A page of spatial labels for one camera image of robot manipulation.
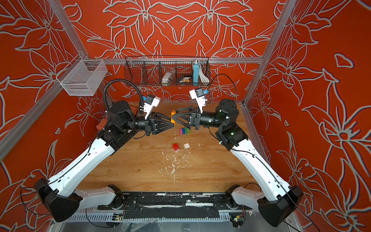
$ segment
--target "red object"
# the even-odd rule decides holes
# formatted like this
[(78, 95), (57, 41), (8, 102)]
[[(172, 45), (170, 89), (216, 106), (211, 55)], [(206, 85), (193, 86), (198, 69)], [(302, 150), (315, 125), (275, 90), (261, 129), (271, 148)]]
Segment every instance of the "red object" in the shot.
[(130, 109), (133, 112), (133, 115), (136, 115), (137, 114), (137, 112), (138, 112), (138, 108), (137, 107), (131, 105), (130, 106)]
[(108, 118), (108, 116), (106, 115), (104, 118), (102, 118), (102, 120), (100, 121), (100, 123), (96, 126), (96, 129), (98, 131), (101, 131), (103, 129), (103, 127), (106, 125), (107, 118)]
[(179, 151), (179, 145), (177, 143), (173, 144), (173, 149), (175, 152)]

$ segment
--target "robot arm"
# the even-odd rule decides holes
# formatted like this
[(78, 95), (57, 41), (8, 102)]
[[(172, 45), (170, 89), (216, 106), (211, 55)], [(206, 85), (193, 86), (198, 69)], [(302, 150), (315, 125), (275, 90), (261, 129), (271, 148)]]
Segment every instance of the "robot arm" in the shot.
[(97, 134), (91, 146), (49, 180), (36, 182), (39, 198), (57, 222), (68, 219), (77, 210), (97, 205), (109, 205), (111, 209), (123, 206), (123, 194), (114, 185), (93, 190), (78, 190), (76, 187), (102, 160), (113, 155), (138, 131), (145, 131), (149, 136), (174, 127), (169, 117), (151, 112), (158, 102), (159, 98), (155, 96), (147, 97), (145, 117), (134, 116), (126, 101), (115, 102), (107, 111), (112, 122)]
[[(199, 93), (198, 98), (203, 97), (202, 88), (195, 89), (195, 92)], [(194, 126), (198, 130), (200, 125), (218, 128), (215, 135), (219, 143), (245, 165), (262, 189), (262, 192), (256, 192), (234, 185), (226, 191), (228, 204), (232, 207), (245, 205), (259, 210), (268, 223), (278, 226), (296, 209), (303, 192), (298, 186), (290, 186), (263, 159), (247, 134), (237, 125), (238, 115), (236, 103), (224, 99), (215, 112), (187, 107), (176, 110), (172, 119), (189, 129)]]

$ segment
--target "colorful block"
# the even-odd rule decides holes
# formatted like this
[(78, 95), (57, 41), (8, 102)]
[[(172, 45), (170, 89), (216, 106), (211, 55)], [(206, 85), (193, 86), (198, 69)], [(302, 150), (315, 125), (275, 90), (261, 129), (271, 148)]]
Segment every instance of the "colorful block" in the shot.
[(179, 145), (177, 143), (173, 144), (173, 149), (175, 152), (179, 151)]
[(176, 114), (177, 112), (175, 111), (175, 110), (173, 110), (172, 112), (171, 112), (171, 123), (174, 123), (174, 125), (175, 125), (175, 121), (173, 120), (173, 115), (174, 114)]
[(181, 128), (179, 129), (179, 134), (189, 134), (191, 132), (188, 128)]

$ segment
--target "red lego brick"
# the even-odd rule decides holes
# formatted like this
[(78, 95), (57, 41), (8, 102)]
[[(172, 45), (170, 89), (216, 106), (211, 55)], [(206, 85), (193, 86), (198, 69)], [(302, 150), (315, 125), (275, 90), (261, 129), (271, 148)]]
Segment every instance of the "red lego brick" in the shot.
[(173, 149), (175, 152), (179, 151), (179, 145), (177, 143), (173, 144)]

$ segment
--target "wooden tabletop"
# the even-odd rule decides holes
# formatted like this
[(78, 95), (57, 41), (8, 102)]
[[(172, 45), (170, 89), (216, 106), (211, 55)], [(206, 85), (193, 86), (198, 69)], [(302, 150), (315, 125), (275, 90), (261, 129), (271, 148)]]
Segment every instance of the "wooden tabletop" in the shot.
[[(153, 111), (171, 115), (172, 110), (193, 105), (195, 102), (161, 102)], [(218, 103), (207, 104), (204, 111), (215, 111)], [(248, 134), (242, 112), (238, 125)], [(224, 192), (234, 184), (245, 186), (255, 182), (245, 166), (200, 127), (180, 135), (183, 128), (176, 123), (174, 129), (158, 135), (131, 139), (114, 155), (103, 160), (79, 185), (80, 189), (97, 189), (115, 184), (122, 191), (177, 191)], [(180, 151), (174, 152), (177, 143)]]

